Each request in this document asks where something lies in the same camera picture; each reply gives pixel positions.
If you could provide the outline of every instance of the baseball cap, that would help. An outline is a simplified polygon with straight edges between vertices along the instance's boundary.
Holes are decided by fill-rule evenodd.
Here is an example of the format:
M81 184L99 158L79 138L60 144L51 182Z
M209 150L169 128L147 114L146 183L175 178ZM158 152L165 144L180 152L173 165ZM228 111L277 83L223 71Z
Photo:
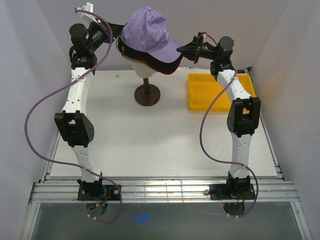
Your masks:
M150 6L139 8L124 26L122 41L130 48L148 53L163 63L176 61L182 45L169 36L168 21Z

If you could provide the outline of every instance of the brown round base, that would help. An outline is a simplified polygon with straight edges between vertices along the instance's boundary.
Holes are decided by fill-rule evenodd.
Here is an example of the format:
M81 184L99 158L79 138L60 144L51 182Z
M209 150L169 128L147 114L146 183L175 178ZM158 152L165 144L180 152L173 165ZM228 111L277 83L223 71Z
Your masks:
M155 85L149 85L149 94L145 94L145 87L138 86L134 92L134 98L141 106L149 107L155 105L160 99L160 90Z

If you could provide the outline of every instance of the hat stand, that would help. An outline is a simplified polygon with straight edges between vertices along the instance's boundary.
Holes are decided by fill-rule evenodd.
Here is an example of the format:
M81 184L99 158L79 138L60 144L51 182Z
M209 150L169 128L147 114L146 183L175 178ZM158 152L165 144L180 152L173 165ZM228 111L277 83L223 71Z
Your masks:
M124 58L130 61L135 74L143 79L143 85L138 86L134 92L135 101L145 107L155 105L160 99L160 90L155 85L149 84L149 77L157 73L157 71L141 61L125 55Z

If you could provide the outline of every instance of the yellow plastic container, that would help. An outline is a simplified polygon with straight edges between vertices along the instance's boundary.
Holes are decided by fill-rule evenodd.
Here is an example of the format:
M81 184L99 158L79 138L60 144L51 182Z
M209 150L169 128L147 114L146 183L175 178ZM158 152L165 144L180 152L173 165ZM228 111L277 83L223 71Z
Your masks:
M247 74L237 74L243 88L253 97L256 96L251 77ZM214 77L208 73L190 73L188 75L188 97L191 111L205 112L215 97L223 90ZM231 101L227 93L223 93L210 112L229 112Z

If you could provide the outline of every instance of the cap logo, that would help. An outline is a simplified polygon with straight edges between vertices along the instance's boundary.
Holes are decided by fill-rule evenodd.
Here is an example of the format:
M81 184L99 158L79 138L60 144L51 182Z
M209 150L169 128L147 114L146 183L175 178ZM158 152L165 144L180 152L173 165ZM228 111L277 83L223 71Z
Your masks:
M165 40L169 39L169 32L167 30L164 30L164 34L165 34Z

